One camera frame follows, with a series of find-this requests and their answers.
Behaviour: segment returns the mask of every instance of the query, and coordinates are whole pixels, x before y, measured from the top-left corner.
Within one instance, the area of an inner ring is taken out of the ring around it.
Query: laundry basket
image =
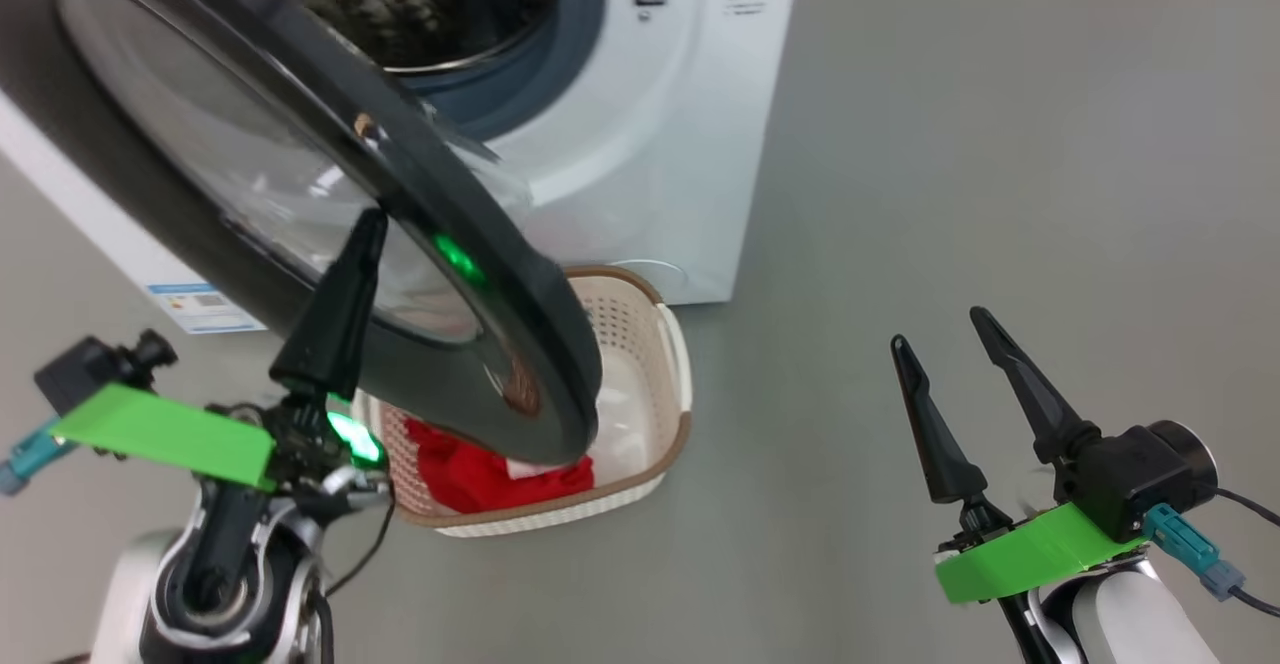
[[[508,535],[563,525],[639,502],[658,487],[690,430],[692,383],[680,325],[658,292],[620,267],[573,267],[570,284],[591,317],[603,381],[599,432],[588,454],[596,486],[538,504],[461,514],[431,499],[417,473],[410,415],[358,391],[355,413],[387,447],[398,512],[449,536]]]

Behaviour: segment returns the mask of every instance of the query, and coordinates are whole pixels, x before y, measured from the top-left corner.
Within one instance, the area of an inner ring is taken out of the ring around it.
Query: green tape
[[[84,447],[275,490],[275,482],[266,478],[266,464],[275,450],[270,432],[115,383],[65,415],[51,434]]]
[[[1139,536],[1116,544],[1074,504],[1064,504],[940,563],[934,572],[952,604],[1000,599],[1079,574],[1146,541]]]

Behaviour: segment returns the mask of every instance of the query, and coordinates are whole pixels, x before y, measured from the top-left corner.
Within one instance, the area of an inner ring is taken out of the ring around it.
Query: camera lens
[[[1199,438],[1179,422],[1156,422],[1147,426],[1153,435],[1165,441],[1170,449],[1175,450],[1192,468],[1192,502],[1187,509],[1204,504],[1213,499],[1213,494],[1207,487],[1217,486],[1217,463],[1213,454]]]

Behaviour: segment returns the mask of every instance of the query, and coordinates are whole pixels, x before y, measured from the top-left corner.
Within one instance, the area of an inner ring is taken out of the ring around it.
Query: white basket handle
[[[694,406],[694,376],[689,367],[689,348],[685,345],[685,331],[676,321],[676,313],[671,313],[667,304],[658,304],[662,313],[666,336],[662,338],[663,348],[667,349],[667,363],[671,365],[672,380],[676,385],[676,395],[680,398],[681,412],[689,412]]]

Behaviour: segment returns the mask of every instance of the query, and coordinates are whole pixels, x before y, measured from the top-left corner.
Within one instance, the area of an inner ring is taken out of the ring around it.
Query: wire
[[[320,664],[333,664],[333,609],[320,592],[311,595],[311,609],[320,618]]]
[[[1239,504],[1240,507],[1249,509],[1258,517],[1262,517],[1267,522],[1271,522],[1272,525],[1280,527],[1280,514],[1276,514],[1275,512],[1267,509],[1266,507],[1258,504],[1257,502],[1253,502],[1248,496],[1235,494],[1234,491],[1226,490],[1225,487],[1217,487],[1210,485],[1199,485],[1199,486],[1204,491],[1211,491],[1216,496],[1221,496],[1222,499],[1230,499],[1231,502]]]
[[[387,539],[387,528],[392,526],[392,514],[396,513],[396,482],[393,482],[390,477],[387,477],[387,494],[390,496],[390,500],[387,504],[387,516],[383,517],[383,525],[378,528],[378,539],[374,540],[374,545],[369,548],[369,551],[360,558],[360,562],[356,562],[356,565],[352,567],[349,572],[334,582],[333,586],[329,587],[329,591],[324,592],[325,596],[333,596],[338,594],[338,590],[351,583],[351,580],[356,578],[356,576],[364,571],[365,564],[369,564],[369,560],[378,554],[378,549],[383,546],[383,540]]]
[[[1262,612],[1263,614],[1280,617],[1280,606],[1276,606],[1275,604],[1267,604],[1266,601],[1262,601],[1257,596],[1244,594],[1244,590],[1242,590],[1240,587],[1230,587],[1230,592],[1231,596],[1234,596],[1235,599],[1239,599],[1244,604],[1248,604],[1249,606],[1257,609],[1258,612]]]

